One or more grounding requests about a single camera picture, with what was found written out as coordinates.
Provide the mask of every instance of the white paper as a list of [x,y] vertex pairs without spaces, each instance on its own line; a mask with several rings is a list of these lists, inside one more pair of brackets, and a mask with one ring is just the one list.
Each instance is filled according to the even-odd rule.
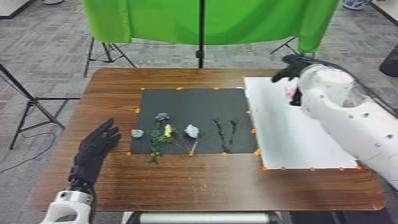
[[290,106],[286,87],[295,83],[286,79],[272,83],[270,78],[245,78],[263,165],[268,169],[355,168],[355,159],[320,122],[300,107]]

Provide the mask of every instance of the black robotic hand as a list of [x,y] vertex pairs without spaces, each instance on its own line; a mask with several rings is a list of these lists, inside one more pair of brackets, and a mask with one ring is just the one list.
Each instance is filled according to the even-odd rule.
[[282,62],[288,67],[279,71],[277,75],[272,77],[272,82],[277,82],[282,78],[290,80],[300,76],[302,69],[314,63],[311,58],[304,55],[286,55],[282,57]]
[[108,155],[108,151],[121,140],[119,128],[112,128],[112,126],[114,118],[108,119],[85,137],[80,143],[78,154],[75,156],[69,181],[78,181],[87,185],[87,187],[94,186],[103,160]]
[[[288,67],[279,71],[277,75],[272,77],[272,82],[277,82],[282,78],[288,78],[290,80],[297,77],[300,77],[300,73],[304,68],[314,64],[313,58],[306,57],[304,55],[286,55],[282,57],[282,62],[288,64]],[[290,101],[291,106],[302,105],[302,92],[300,89],[295,91],[295,95]]]

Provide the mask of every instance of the orange tape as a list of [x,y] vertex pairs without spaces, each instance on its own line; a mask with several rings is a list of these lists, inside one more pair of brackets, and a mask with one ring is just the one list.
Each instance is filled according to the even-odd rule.
[[256,156],[261,155],[261,151],[259,151],[259,149],[256,150],[254,155],[256,155]]

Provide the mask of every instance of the black cable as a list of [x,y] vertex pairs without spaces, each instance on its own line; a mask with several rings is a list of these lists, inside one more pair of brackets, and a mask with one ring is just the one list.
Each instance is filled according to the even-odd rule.
[[37,134],[37,135],[32,135],[32,136],[25,136],[25,135],[21,134],[21,136],[23,136],[25,138],[34,138],[34,137],[37,137],[37,136],[41,136],[41,135],[51,135],[51,136],[53,136],[51,143],[50,143],[46,149],[41,151],[41,153],[39,153],[30,159],[23,160],[14,166],[11,166],[7,169],[3,169],[3,170],[0,171],[0,174],[5,173],[9,170],[12,170],[16,167],[19,167],[30,160],[34,160],[35,158],[39,158],[39,156],[44,154],[44,152],[51,149],[51,147],[53,147],[53,143],[55,143],[55,139],[57,139],[57,135],[55,135],[51,132],[44,132],[44,133],[41,133],[41,134]]

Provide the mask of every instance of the green backdrop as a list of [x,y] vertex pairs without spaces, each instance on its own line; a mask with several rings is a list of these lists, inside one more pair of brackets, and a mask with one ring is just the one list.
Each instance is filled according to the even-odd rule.
[[[206,0],[206,45],[298,37],[298,49],[320,46],[339,0]],[[131,38],[197,44],[199,0],[83,0],[98,41]]]

